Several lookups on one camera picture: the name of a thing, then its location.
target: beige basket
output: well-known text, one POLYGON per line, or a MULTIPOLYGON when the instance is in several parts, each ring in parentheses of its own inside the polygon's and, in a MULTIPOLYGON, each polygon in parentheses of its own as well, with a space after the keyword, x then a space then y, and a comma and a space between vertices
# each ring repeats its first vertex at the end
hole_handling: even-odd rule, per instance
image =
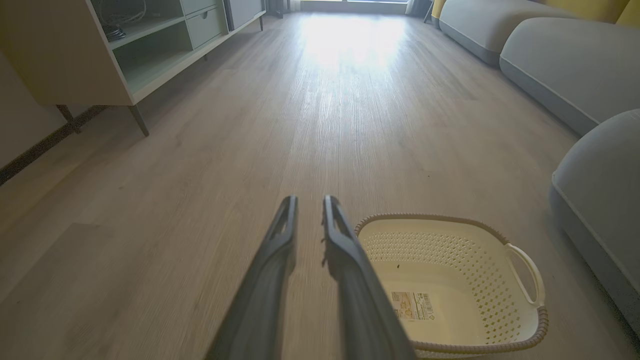
POLYGON ((491 227, 437 215, 384 214, 361 221, 355 232, 419 357, 523 350, 547 333, 538 268, 491 227), (535 300, 509 253, 531 271, 535 300))

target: basket rim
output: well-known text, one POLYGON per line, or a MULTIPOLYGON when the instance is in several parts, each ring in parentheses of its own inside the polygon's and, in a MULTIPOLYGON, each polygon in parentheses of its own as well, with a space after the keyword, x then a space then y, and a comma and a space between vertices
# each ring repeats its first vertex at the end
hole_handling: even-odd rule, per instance
MULTIPOLYGON (((495 230, 494 228, 486 225, 477 220, 471 220, 468 218, 458 218, 458 217, 450 217, 446 215, 436 215, 436 214, 424 214, 424 213, 382 213, 377 215, 371 215, 362 219, 358 225, 356 225, 354 232, 356 236, 360 235, 360 231, 362 228, 370 222, 377 220, 393 220, 393 219, 408 219, 408 220, 441 220, 441 221, 450 221, 450 222, 459 222, 462 224, 468 224, 480 227, 481 229, 487 231, 496 239, 500 240, 500 242, 504 245, 508 244, 509 241, 502 235, 500 232, 495 230)), ((549 319, 547 308, 545 306, 540 306, 538 308, 538 328, 533 333, 533 335, 526 340, 518 341, 516 343, 507 343, 507 344, 496 344, 496 345, 447 345, 447 344, 438 344, 438 343, 427 343, 422 341, 411 341, 413 347, 416 350, 421 351, 430 351, 430 352, 444 352, 450 354, 494 354, 497 352, 512 352, 525 350, 528 348, 532 348, 542 342, 545 335, 547 334, 549 327, 549 319)))

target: basket bottom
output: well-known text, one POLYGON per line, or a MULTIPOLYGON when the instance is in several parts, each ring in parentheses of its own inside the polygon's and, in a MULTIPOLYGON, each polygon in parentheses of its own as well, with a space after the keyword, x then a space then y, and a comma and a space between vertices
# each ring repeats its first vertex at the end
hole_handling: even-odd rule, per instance
POLYGON ((412 341, 484 345, 476 300, 458 271, 412 261, 372 265, 412 341))

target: baseboard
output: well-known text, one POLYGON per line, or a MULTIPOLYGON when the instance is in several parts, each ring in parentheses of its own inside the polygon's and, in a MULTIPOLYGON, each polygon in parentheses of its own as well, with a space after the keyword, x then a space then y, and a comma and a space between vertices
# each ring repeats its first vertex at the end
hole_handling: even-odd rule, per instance
POLYGON ((381 1, 302 0, 300 1, 300 11, 404 15, 406 12, 406 3, 384 3, 381 1))
MULTIPOLYGON (((94 116, 98 115, 107 106, 92 106, 84 111, 82 114, 78 115, 74 119, 74 124, 77 127, 84 125, 87 121, 91 120, 94 116)), ((16 176, 22 169, 26 168, 32 162, 36 161, 39 157, 42 156, 49 149, 60 143, 67 136, 71 135, 74 132, 74 127, 72 124, 65 124, 58 130, 55 130, 46 138, 40 140, 37 144, 32 146, 29 150, 23 152, 20 156, 15 158, 9 164, 5 165, 2 169, 0 169, 0 186, 6 183, 9 179, 16 176)))

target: gray sofa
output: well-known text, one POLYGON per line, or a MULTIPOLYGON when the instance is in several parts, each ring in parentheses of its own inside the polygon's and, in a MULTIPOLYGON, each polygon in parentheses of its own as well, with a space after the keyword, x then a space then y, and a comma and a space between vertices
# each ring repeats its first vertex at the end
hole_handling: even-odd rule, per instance
POLYGON ((559 225, 640 336, 640 110, 582 137, 552 176, 559 225))
POLYGON ((511 32, 534 17, 575 17, 527 0, 447 0, 440 29, 485 63, 497 67, 511 32))
POLYGON ((502 72, 579 135, 640 108, 640 29, 577 19, 518 25, 502 72))

